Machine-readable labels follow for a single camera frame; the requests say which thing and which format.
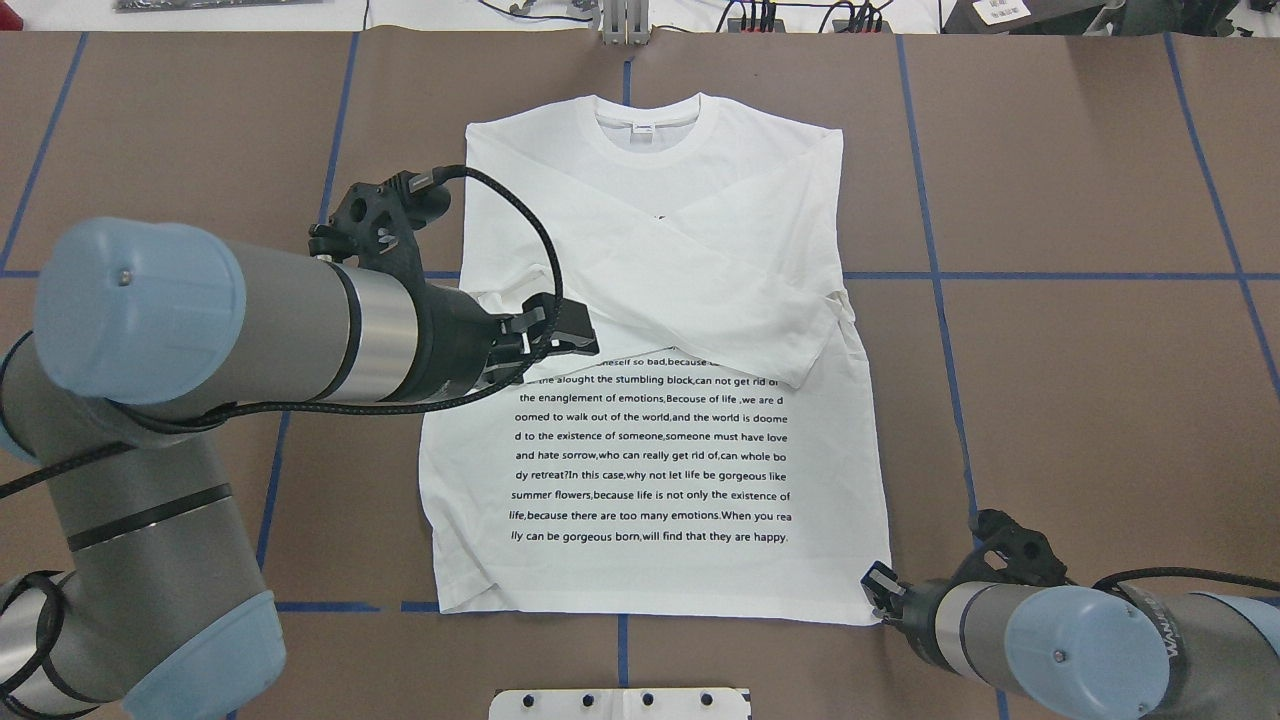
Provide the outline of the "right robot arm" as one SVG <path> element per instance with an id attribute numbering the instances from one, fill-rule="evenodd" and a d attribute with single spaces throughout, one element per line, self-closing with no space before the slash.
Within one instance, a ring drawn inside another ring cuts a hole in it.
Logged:
<path id="1" fill-rule="evenodd" d="M 908 584 L 876 562 L 876 616 L 927 664 L 1070 719 L 1275 719 L 1277 609 L 1193 592 L 1161 596 L 989 579 Z"/>

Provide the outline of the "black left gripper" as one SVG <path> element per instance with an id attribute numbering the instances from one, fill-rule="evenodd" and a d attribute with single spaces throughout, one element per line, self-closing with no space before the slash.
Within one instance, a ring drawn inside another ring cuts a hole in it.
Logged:
<path id="1" fill-rule="evenodd" d="M 421 282 L 410 291 L 419 323 L 419 346 L 410 365 L 410 398 L 444 401 L 474 387 L 511 378 L 515 369 L 547 345 L 547 355 L 600 352 L 586 305 L 554 293 L 535 293 L 518 315 L 490 314 L 457 288 Z M 522 333 L 529 347 L 524 347 Z"/>

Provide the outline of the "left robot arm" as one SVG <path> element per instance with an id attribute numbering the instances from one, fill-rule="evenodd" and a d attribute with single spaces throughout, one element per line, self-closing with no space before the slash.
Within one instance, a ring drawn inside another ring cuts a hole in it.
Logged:
<path id="1" fill-rule="evenodd" d="M 598 351 L 584 305 L 492 314 L 426 282 L 417 222 L 329 222 L 310 258 L 96 218 L 3 361 L 3 445 L 45 465 L 69 571 L 3 587 L 3 716 L 220 719 L 285 666 L 209 432 L 234 411 L 422 413 Z"/>

